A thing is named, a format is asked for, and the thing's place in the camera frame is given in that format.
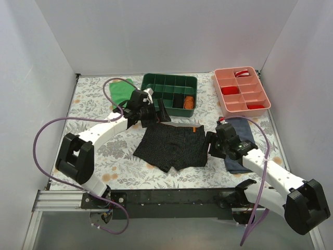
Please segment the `black pinstriped underwear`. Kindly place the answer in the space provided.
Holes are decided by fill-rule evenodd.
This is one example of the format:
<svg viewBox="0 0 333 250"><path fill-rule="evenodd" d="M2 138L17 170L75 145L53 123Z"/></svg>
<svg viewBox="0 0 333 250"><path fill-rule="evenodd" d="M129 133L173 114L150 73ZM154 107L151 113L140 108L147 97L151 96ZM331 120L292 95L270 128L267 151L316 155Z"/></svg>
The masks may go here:
<svg viewBox="0 0 333 250"><path fill-rule="evenodd" d="M204 149L204 126L176 127L158 123L148 127L133 155L146 163L169 172L188 167L205 167L208 161Z"/></svg>

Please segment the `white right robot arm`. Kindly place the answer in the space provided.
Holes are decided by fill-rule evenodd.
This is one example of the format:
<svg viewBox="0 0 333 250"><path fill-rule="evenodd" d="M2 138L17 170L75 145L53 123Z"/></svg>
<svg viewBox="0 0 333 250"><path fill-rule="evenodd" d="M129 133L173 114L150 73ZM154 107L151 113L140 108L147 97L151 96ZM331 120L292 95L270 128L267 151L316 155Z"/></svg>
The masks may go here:
<svg viewBox="0 0 333 250"><path fill-rule="evenodd" d="M207 132L204 143L208 153L229 157L262 177L262 184L252 179L235 187L232 197L241 207L251 203L282 216L298 234L305 235L330 217L322 185L297 177L275 162L249 140L242 141L229 123L218 123L215 132Z"/></svg>

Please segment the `red white striped roll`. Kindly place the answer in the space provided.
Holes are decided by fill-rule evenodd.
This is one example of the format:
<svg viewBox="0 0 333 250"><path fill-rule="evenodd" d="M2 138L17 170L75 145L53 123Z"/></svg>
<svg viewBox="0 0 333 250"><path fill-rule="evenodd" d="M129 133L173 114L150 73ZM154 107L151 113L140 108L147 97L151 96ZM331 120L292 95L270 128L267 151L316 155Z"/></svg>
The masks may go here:
<svg viewBox="0 0 333 250"><path fill-rule="evenodd" d="M248 69L244 69L244 70L235 72L234 75L236 78L240 78L240 77L248 77L248 76L250 76L250 73L249 73Z"/></svg>

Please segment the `grey-blue folded cloth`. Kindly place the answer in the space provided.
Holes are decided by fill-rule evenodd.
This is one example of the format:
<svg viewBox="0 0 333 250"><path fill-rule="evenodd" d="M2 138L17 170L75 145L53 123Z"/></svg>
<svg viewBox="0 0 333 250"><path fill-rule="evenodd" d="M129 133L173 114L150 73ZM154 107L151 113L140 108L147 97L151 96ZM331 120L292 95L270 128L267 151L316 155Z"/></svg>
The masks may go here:
<svg viewBox="0 0 333 250"><path fill-rule="evenodd" d="M233 118L227 119L227 122L234 127L241 141L249 140L252 143L255 142L248 120L242 118ZM231 160L228 156L226 156L226 158L224 159L224 163L227 171L231 174L243 174L252 172L251 170L243 167L237 161Z"/></svg>

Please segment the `black rolled cloth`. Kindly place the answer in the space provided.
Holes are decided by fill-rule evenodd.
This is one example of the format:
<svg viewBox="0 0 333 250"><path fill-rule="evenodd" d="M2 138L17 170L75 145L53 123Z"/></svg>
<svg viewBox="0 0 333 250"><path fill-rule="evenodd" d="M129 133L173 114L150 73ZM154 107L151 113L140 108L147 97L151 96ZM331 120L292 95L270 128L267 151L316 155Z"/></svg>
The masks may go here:
<svg viewBox="0 0 333 250"><path fill-rule="evenodd" d="M174 93L173 96L173 108L182 109L184 106L184 94Z"/></svg>

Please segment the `green folded cloth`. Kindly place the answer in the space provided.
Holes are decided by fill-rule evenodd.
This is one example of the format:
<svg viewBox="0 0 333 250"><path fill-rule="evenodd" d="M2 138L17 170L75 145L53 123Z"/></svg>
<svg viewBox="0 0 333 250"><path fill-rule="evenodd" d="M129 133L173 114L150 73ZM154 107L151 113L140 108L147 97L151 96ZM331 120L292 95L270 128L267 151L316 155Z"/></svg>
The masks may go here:
<svg viewBox="0 0 333 250"><path fill-rule="evenodd" d="M133 80L126 79L126 81L131 84L120 80L112 80L109 84L111 99L114 102L113 108L116 108L116 105L121 102L130 99L132 92L135 90Z"/></svg>

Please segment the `green compartment bin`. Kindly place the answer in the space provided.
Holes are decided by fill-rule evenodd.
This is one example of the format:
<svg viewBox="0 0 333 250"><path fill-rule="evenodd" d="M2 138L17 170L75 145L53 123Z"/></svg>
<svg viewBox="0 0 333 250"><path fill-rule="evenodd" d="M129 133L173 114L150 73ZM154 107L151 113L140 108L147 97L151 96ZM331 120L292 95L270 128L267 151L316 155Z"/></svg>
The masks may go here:
<svg viewBox="0 0 333 250"><path fill-rule="evenodd" d="M143 76L141 89L151 88L153 90L153 102L158 109L158 99L162 99L169 116L189 118L194 114L197 101L198 80L194 76L182 76L173 74L147 73ZM174 93L193 96L195 99L194 109L173 108Z"/></svg>

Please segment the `orange rolled cloth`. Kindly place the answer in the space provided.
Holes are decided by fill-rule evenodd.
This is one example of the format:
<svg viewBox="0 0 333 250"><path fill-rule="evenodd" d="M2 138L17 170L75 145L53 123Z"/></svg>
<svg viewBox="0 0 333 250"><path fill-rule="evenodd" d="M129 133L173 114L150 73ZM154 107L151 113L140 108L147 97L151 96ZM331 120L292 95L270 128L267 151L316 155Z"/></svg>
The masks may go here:
<svg viewBox="0 0 333 250"><path fill-rule="evenodd" d="M186 96L184 99L183 108L184 109L194 109L195 99L193 96Z"/></svg>

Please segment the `floral patterned table mat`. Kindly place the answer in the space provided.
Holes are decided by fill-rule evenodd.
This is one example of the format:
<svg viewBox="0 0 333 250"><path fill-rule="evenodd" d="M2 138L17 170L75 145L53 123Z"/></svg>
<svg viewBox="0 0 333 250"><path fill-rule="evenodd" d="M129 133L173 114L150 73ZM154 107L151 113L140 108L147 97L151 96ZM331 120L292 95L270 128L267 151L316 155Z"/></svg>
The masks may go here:
<svg viewBox="0 0 333 250"><path fill-rule="evenodd" d="M173 117L179 123L201 124L206 131L214 131L216 119L222 115L220 103L213 86L214 74L197 74L197 107L189 118ZM65 133L78 134L93 126L87 118L105 118L110 113L102 86L106 78L80 76L69 110L71 120ZM219 158L209 157L205 167L189 167L163 172L141 159L133 152L139 145L145 129L140 124L116 135L99 148L95 155L95 174L112 189L185 189L234 187L246 179L260 181L254 173L231 174Z"/></svg>

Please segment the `red rolled cloth right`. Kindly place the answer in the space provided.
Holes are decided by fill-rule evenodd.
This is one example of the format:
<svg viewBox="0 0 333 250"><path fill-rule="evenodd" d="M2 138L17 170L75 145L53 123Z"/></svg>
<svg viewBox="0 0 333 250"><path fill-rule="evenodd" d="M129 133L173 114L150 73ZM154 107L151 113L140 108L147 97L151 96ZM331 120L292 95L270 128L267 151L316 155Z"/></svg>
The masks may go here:
<svg viewBox="0 0 333 250"><path fill-rule="evenodd" d="M260 105L260 104L248 104L247 108L249 110L257 110L257 109L265 109L265 106Z"/></svg>

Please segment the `red rolled cloth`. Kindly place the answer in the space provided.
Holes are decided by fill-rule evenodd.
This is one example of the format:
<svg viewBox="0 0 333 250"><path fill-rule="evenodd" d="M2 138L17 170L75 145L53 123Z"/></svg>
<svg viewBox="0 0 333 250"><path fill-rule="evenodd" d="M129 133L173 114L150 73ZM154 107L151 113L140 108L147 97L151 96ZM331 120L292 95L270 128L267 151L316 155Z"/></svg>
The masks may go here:
<svg viewBox="0 0 333 250"><path fill-rule="evenodd" d="M239 88L236 86L225 86L221 88L223 95L235 95L239 94Z"/></svg>
<svg viewBox="0 0 333 250"><path fill-rule="evenodd" d="M260 104L248 104L247 108L249 110L257 110L257 109L265 109L265 106L260 105Z"/></svg>

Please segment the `red rolled cloth left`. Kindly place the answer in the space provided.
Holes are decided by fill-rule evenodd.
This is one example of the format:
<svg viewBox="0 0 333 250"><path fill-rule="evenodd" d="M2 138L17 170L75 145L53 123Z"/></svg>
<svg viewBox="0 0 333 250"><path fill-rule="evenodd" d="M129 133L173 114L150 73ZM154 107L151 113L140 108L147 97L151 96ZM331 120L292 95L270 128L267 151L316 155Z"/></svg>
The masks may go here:
<svg viewBox="0 0 333 250"><path fill-rule="evenodd" d="M236 86L225 86L221 88L223 95L235 95L239 94L239 88Z"/></svg>

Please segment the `pink compartment bin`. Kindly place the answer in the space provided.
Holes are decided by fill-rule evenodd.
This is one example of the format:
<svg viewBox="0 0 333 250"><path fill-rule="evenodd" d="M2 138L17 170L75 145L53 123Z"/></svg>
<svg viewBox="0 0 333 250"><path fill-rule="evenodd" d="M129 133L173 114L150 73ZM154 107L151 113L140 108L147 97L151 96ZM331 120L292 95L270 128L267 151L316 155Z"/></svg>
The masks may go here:
<svg viewBox="0 0 333 250"><path fill-rule="evenodd" d="M250 76L236 78L234 73L248 69ZM259 117L271 108L271 102L253 67L222 68L214 71L213 85L224 117L245 116ZM239 94L223 95L221 88L236 86ZM249 110L248 104L260 104L265 109Z"/></svg>

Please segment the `black table edge rail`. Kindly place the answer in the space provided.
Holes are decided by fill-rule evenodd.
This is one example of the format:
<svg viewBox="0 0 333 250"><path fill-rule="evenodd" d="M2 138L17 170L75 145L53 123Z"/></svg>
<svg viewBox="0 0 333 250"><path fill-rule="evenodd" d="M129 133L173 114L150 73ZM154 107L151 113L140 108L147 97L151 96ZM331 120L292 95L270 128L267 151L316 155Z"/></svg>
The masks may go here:
<svg viewBox="0 0 333 250"><path fill-rule="evenodd" d="M205 189L113 190L111 200L131 219L217 218L232 220L233 211L248 211L233 187Z"/></svg>

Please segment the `aluminium frame rail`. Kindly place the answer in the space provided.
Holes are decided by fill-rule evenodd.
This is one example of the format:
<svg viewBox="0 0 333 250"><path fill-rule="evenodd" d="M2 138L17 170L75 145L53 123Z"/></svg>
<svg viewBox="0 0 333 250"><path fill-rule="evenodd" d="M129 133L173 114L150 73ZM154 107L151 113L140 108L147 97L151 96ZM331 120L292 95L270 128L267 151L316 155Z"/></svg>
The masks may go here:
<svg viewBox="0 0 333 250"><path fill-rule="evenodd" d="M81 210L82 191L38 191L33 211Z"/></svg>

